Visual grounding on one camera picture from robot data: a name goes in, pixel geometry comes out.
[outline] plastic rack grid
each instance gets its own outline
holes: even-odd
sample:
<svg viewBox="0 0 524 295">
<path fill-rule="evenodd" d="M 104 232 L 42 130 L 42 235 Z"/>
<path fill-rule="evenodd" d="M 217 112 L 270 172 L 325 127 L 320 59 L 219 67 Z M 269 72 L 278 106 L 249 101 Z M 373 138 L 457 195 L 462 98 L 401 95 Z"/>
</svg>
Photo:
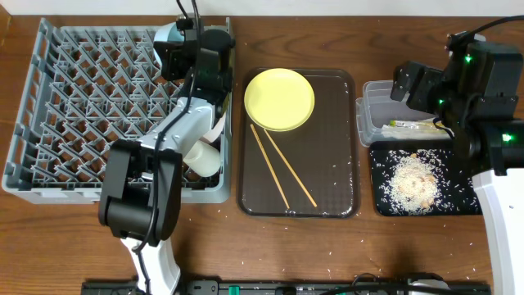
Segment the plastic rack grid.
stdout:
<svg viewBox="0 0 524 295">
<path fill-rule="evenodd" d="M 230 30 L 229 19 L 222 30 Z M 135 139 L 176 106 L 153 54 L 158 27 L 63 27 L 42 19 L 25 81 L 2 187 L 33 203 L 100 197 L 111 142 Z M 194 178 L 184 167 L 183 202 L 229 196 L 231 121 L 215 146 L 222 168 Z M 132 185 L 146 187 L 140 179 Z"/>
</svg>

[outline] white backdrop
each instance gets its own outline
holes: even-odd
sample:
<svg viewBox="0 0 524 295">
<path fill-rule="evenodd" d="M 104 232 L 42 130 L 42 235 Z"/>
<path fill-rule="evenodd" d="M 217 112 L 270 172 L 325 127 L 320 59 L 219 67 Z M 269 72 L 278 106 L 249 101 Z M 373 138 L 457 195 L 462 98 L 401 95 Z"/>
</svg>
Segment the white backdrop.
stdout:
<svg viewBox="0 0 524 295">
<path fill-rule="evenodd" d="M 12 15 L 173 15 L 175 0 L 0 0 Z M 183 0 L 192 11 L 189 0 Z M 207 16 L 511 16 L 524 0 L 197 0 Z"/>
</svg>

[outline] chopstick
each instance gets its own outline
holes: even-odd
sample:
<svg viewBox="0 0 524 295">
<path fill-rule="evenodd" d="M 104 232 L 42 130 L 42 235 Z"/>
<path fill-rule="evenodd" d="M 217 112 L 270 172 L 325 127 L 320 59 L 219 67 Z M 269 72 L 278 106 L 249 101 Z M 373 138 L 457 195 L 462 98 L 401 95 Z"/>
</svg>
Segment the chopstick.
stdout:
<svg viewBox="0 0 524 295">
<path fill-rule="evenodd" d="M 286 166 L 287 168 L 289 169 L 289 171 L 291 171 L 291 173 L 293 174 L 293 176 L 295 176 L 295 179 L 296 179 L 296 182 L 298 182 L 298 184 L 300 185 L 300 187 L 302 188 L 302 190 L 304 191 L 304 193 L 306 194 L 306 196 L 308 196 L 309 200 L 311 201 L 311 203 L 313 204 L 314 207 L 317 206 L 317 203 L 314 201 L 313 197 L 311 197 L 311 195 L 309 194 L 308 190 L 305 188 L 304 184 L 302 183 L 302 181 L 300 181 L 300 178 L 298 177 L 298 175 L 295 173 L 295 171 L 293 170 L 293 168 L 291 167 L 291 165 L 289 164 L 289 162 L 287 161 L 287 159 L 285 158 L 285 156 L 282 154 L 282 152 L 280 152 L 280 148 L 278 148 L 277 144 L 273 141 L 273 139 L 271 138 L 271 136 L 269 135 L 268 133 L 268 130 L 264 129 L 264 132 L 266 135 L 268 135 L 268 138 L 269 138 L 269 141 L 271 141 L 271 143 L 273 144 L 273 146 L 275 147 L 275 149 L 277 150 L 278 152 L 278 155 L 280 155 L 280 157 L 282 158 L 282 160 L 284 161 L 284 163 L 286 163 Z"/>
<path fill-rule="evenodd" d="M 287 203 L 286 195 L 284 194 L 284 191 L 282 190 L 282 187 L 280 186 L 280 182 L 278 182 L 277 175 L 275 174 L 275 171 L 273 170 L 273 166 L 271 166 L 271 162 L 269 161 L 268 155 L 265 153 L 264 146 L 262 145 L 262 142 L 260 141 L 259 135 L 256 133 L 255 126 L 251 124 L 251 130 L 253 130 L 253 135 L 256 138 L 256 142 L 259 144 L 260 151 L 262 152 L 262 155 L 264 155 L 264 159 L 266 164 L 268 164 L 269 171 L 271 171 L 271 175 L 273 176 L 273 179 L 275 180 L 275 184 L 278 187 L 278 191 L 280 191 L 280 194 L 282 195 L 282 199 L 284 199 L 284 202 L 286 203 L 287 209 L 289 209 L 289 204 Z"/>
</svg>

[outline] white shredded pile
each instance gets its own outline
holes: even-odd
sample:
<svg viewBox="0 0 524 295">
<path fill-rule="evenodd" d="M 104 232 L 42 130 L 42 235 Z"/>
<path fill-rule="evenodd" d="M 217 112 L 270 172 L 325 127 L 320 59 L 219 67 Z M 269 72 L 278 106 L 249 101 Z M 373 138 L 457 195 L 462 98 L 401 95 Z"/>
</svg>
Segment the white shredded pile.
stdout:
<svg viewBox="0 0 524 295">
<path fill-rule="evenodd" d="M 440 205 L 437 174 L 441 161 L 432 150 L 418 150 L 418 154 L 392 152 L 390 157 L 396 158 L 398 164 L 393 168 L 393 177 L 381 188 L 390 196 L 394 213 L 407 211 L 410 215 L 421 215 L 432 211 L 431 205 Z"/>
</svg>

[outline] brown tabletop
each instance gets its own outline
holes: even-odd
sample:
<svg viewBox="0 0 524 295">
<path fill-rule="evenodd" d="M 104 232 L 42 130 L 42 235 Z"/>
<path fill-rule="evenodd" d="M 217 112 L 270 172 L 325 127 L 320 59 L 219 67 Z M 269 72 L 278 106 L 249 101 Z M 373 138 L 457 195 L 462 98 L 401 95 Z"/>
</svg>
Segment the brown tabletop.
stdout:
<svg viewBox="0 0 524 295">
<path fill-rule="evenodd" d="M 163 25 L 165 16 L 53 16 L 63 25 Z M 210 18 L 219 23 L 221 18 Z M 223 280 L 350 281 L 434 272 L 446 280 L 493 284 L 482 216 L 388 218 L 374 211 L 367 149 L 359 146 L 360 212 L 348 220 L 254 218 L 242 213 L 238 177 L 242 77 L 254 67 L 336 68 L 355 79 L 357 97 L 370 80 L 392 79 L 410 59 L 435 67 L 447 62 L 447 33 L 487 18 L 234 17 L 237 37 L 233 108 L 233 188 L 224 204 L 183 205 L 172 237 L 183 273 Z M 15 16 L 0 48 L 0 166 L 18 110 L 39 17 Z M 524 24 L 501 25 L 489 40 L 524 51 Z M 521 79 L 519 94 L 524 94 Z M 524 102 L 517 116 L 524 117 Z M 78 294 L 86 279 L 130 279 L 131 257 L 108 228 L 97 205 L 33 205 L 0 193 L 0 293 Z"/>
</svg>

